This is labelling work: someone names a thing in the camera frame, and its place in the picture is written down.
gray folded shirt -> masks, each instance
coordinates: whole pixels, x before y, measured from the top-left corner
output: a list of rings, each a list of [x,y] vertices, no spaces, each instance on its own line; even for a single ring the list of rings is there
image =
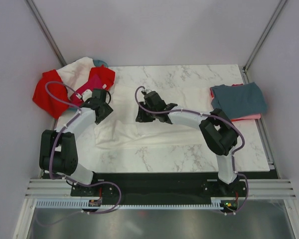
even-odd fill
[[[214,86],[211,88],[214,109],[222,109],[229,119],[262,114],[267,111],[263,93],[255,83],[241,86]]]

white cloth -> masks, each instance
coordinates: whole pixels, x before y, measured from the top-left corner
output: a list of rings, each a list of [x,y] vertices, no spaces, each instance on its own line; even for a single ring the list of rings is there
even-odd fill
[[[61,69],[56,70],[58,75],[64,84],[77,90],[83,86],[89,79],[91,68],[95,67],[93,64],[93,59],[89,57],[83,57],[71,64],[68,64]],[[70,97],[73,92],[68,91],[68,97]]]
[[[204,139],[196,129],[183,125],[170,125],[155,120],[135,122],[138,105],[134,99],[135,88],[116,84],[112,96],[113,113],[95,126],[96,146],[104,149],[125,147],[155,147],[201,144]],[[209,88],[171,88],[157,91],[168,103],[197,111],[212,111]],[[138,100],[143,101],[139,92]]]

gray wall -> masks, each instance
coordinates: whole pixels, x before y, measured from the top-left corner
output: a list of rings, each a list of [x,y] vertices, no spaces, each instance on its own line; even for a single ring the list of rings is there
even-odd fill
[[[12,237],[40,134],[51,117],[32,102],[41,73],[59,67],[23,0],[0,0],[0,239]]]
[[[67,63],[239,64],[279,0],[34,0]]]
[[[277,167],[299,199],[299,0],[290,0],[249,71],[264,92]]]

white marble surface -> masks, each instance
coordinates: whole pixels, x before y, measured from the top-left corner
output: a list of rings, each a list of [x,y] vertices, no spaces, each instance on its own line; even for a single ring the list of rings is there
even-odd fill
[[[240,84],[237,65],[112,67],[116,83],[129,87],[144,85],[152,90],[173,87],[211,87]],[[63,124],[62,117],[58,124]],[[239,171],[269,171],[254,120],[235,122],[246,146],[235,154]],[[186,146],[99,149],[94,126],[77,139],[80,163],[95,172],[212,172],[218,171],[216,156],[205,143]]]

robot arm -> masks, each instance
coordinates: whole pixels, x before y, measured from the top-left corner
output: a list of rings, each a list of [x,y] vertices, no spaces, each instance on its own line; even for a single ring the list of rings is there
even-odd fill
[[[66,175],[82,184],[91,184],[94,172],[86,169],[78,162],[75,139],[89,125],[93,123],[99,124],[113,111],[105,102],[106,94],[106,90],[94,89],[92,97],[81,105],[81,113],[77,112],[77,114],[81,115],[61,133],[56,144],[56,146],[61,147],[61,150],[54,152],[53,173]],[[49,170],[51,153],[55,150],[53,145],[62,128],[63,125],[55,130],[45,130],[42,133],[39,166],[43,170]]]
[[[167,105],[155,91],[149,93],[143,91],[143,94],[145,95],[144,102],[140,102],[140,105],[147,110],[161,112],[170,111],[172,109],[183,109],[177,104],[171,103]],[[52,164],[53,173],[66,175],[82,184],[91,184],[94,172],[78,163],[75,139],[78,138],[89,125],[93,123],[99,124],[113,111],[105,100],[106,91],[94,89],[92,97],[81,106],[81,115],[61,133],[56,144],[61,147],[61,150],[54,152]],[[224,112],[219,109],[205,113],[205,115],[215,115],[226,121],[230,121]],[[235,173],[231,156],[232,150],[234,150],[234,146],[237,144],[238,135],[233,128],[213,117],[195,115],[187,112],[151,114],[139,108],[136,118],[137,122],[152,122],[155,119],[158,119],[160,122],[181,124],[200,130],[209,149],[216,154],[219,168],[218,178],[226,185],[233,184],[233,182],[236,181],[237,174]],[[60,126],[57,127],[56,130],[45,130],[42,133],[39,165],[43,170],[49,170],[51,153],[55,150],[53,145],[62,128],[63,126]]]
[[[188,113],[185,108],[182,108],[177,104],[171,103],[167,105],[155,91],[142,91],[142,93],[144,94],[144,102],[140,102],[140,105],[146,110],[152,112],[170,110],[185,111],[170,112],[166,114],[151,114],[139,107],[138,116],[136,118],[137,122],[152,122],[155,119],[158,119],[160,122],[181,124],[200,130],[207,146],[216,154],[219,169],[218,178],[227,185],[232,184],[236,180],[237,174],[235,173],[232,161],[232,151],[237,144],[238,134],[232,127],[213,117]],[[230,122],[225,113],[220,109],[215,109],[210,113],[204,113],[204,115],[218,116]]]

